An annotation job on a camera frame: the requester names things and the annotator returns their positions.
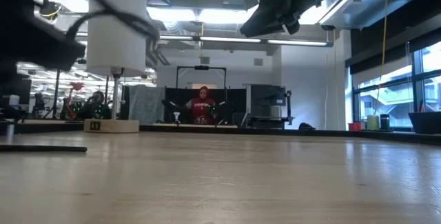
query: table surface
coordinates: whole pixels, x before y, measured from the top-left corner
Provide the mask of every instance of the table surface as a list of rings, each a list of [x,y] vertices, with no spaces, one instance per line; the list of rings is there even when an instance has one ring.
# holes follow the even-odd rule
[[[441,223],[438,147],[160,132],[15,143],[89,150],[0,154],[2,223]]]

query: red shirt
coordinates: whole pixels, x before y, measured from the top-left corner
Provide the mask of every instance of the red shirt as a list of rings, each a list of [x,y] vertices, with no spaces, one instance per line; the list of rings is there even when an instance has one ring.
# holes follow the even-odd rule
[[[196,124],[214,124],[214,119],[209,113],[209,106],[215,105],[215,102],[209,98],[192,99],[192,114]]]

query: person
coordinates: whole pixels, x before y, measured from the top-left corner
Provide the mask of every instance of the person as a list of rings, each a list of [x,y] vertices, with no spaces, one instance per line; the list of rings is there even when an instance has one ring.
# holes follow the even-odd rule
[[[203,86],[199,90],[199,97],[193,98],[185,104],[192,111],[195,124],[214,124],[216,115],[210,113],[210,106],[215,106],[213,99],[208,97],[208,88]]]

